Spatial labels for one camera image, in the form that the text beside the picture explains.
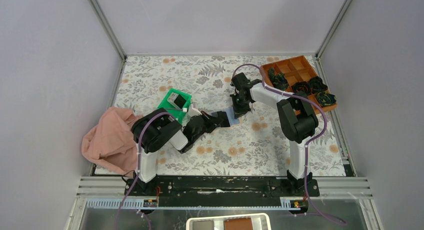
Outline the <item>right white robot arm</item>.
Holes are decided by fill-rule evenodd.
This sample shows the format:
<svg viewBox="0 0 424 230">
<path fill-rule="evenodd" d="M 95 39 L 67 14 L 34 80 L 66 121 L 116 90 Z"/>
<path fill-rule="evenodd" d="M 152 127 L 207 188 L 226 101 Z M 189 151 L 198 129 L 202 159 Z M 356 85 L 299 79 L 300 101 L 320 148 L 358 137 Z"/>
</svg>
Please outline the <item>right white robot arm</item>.
<svg viewBox="0 0 424 230">
<path fill-rule="evenodd" d="M 319 125 L 311 101 L 305 94 L 293 94 L 271 87 L 259 79 L 249 80 L 244 73 L 234 74 L 231 85 L 232 106 L 236 119 L 251 111 L 250 104 L 263 103 L 277 110 L 278 119 L 284 136 L 290 141 L 291 163 L 287 189 L 291 195 L 299 196 L 307 188 L 303 178 L 310 173 L 307 142 L 312 139 Z"/>
</svg>

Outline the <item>beige blue card holder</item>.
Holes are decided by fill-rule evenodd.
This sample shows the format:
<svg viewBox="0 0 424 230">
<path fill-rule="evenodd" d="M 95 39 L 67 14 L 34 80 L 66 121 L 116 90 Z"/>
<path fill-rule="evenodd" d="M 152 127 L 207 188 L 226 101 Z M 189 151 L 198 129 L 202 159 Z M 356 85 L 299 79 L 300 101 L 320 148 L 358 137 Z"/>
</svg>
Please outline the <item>beige blue card holder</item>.
<svg viewBox="0 0 424 230">
<path fill-rule="evenodd" d="M 223 111 L 227 112 L 228 119 L 229 119 L 229 122 L 230 122 L 230 127 L 240 123 L 240 120 L 235 118 L 235 113 L 234 113 L 233 108 L 227 108 Z"/>
</svg>

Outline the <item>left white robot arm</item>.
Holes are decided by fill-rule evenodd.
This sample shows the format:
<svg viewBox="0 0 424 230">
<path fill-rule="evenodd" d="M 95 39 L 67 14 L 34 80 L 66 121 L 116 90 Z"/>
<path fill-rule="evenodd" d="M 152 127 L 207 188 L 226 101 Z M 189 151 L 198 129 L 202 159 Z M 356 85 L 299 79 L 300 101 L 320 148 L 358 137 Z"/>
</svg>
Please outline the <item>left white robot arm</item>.
<svg viewBox="0 0 424 230">
<path fill-rule="evenodd" d="M 156 109 L 136 121 L 131 128 L 137 146 L 136 189 L 142 195 L 150 195 L 155 190 L 156 160 L 164 145 L 169 143 L 180 153 L 185 153 L 204 134 L 229 126 L 225 111 L 210 114 L 201 111 L 199 115 L 191 117 L 186 126 L 182 126 L 165 108 Z"/>
</svg>

